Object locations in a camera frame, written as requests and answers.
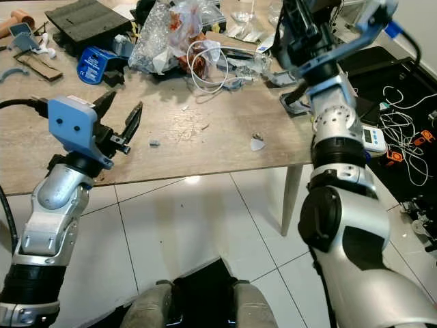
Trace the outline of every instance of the white device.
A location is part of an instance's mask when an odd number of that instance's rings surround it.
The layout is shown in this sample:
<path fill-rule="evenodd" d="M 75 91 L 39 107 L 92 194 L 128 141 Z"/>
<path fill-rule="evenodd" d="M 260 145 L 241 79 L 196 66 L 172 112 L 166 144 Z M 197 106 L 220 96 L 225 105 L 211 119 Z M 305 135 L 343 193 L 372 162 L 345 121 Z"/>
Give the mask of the white device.
<path fill-rule="evenodd" d="M 379 128 L 363 126 L 363 143 L 368 152 L 385 153 L 387 151 L 384 133 Z"/>

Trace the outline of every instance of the white tile floor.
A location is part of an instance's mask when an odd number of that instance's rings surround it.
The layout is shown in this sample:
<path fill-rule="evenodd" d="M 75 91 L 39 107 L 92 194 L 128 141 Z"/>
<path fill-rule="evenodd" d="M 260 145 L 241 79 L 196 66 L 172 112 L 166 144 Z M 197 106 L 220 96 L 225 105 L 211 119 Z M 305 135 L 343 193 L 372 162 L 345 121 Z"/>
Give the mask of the white tile floor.
<path fill-rule="evenodd" d="M 265 295 L 280 328 L 327 328 L 326 301 L 296 224 L 311 173 L 302 173 L 288 236 L 279 234 L 285 168 L 196 179 L 95 188 L 61 289 L 54 327 L 78 327 L 127 303 L 158 279 L 173 279 L 222 257 L 232 275 Z M 392 225 L 386 265 L 437 300 L 436 259 L 425 253 L 408 218 L 377 180 Z M 30 196 L 9 197 L 18 231 Z M 10 265 L 10 239 L 0 214 L 0 282 Z"/>

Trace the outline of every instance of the small debris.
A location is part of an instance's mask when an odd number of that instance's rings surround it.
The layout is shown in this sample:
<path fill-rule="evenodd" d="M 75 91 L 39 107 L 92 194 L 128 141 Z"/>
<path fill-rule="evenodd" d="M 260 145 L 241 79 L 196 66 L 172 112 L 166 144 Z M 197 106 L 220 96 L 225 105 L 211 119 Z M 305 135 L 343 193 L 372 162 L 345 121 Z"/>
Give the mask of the small debris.
<path fill-rule="evenodd" d="M 262 137 L 262 135 L 261 135 L 261 133 L 258 133 L 258 132 L 253 133 L 253 134 L 252 134 L 252 138 L 254 138 L 254 139 L 256 139 L 256 140 L 260 140 L 260 141 L 263 141 L 263 140 L 264 140 L 263 137 Z"/>
<path fill-rule="evenodd" d="M 152 148 L 157 148 L 160 145 L 161 143 L 159 142 L 159 140 L 155 140 L 155 139 L 149 140 L 149 146 Z"/>
<path fill-rule="evenodd" d="M 257 152 L 258 150 L 261 150 L 265 146 L 266 146 L 266 144 L 264 143 L 264 141 L 252 138 L 251 149 L 253 152 Z"/>

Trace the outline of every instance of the white wall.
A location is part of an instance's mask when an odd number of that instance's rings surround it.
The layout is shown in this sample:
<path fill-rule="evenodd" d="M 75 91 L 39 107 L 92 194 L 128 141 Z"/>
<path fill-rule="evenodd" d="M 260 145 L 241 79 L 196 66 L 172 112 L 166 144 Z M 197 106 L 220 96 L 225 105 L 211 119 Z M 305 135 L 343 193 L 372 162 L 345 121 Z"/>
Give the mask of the white wall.
<path fill-rule="evenodd" d="M 399 0 L 394 19 L 419 43 L 422 66 L 437 76 L 437 0 Z M 402 36 L 395 41 L 414 57 L 414 49 Z"/>

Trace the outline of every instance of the small screen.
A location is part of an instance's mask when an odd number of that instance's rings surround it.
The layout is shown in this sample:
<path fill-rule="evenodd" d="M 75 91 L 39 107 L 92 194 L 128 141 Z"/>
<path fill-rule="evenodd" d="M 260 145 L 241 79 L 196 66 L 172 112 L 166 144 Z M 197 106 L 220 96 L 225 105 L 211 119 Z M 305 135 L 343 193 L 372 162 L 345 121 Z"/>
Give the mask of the small screen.
<path fill-rule="evenodd" d="M 366 128 L 363 129 L 364 130 L 364 140 L 366 142 L 368 142 L 369 144 L 371 144 L 371 135 L 370 135 L 370 130 L 367 130 Z"/>

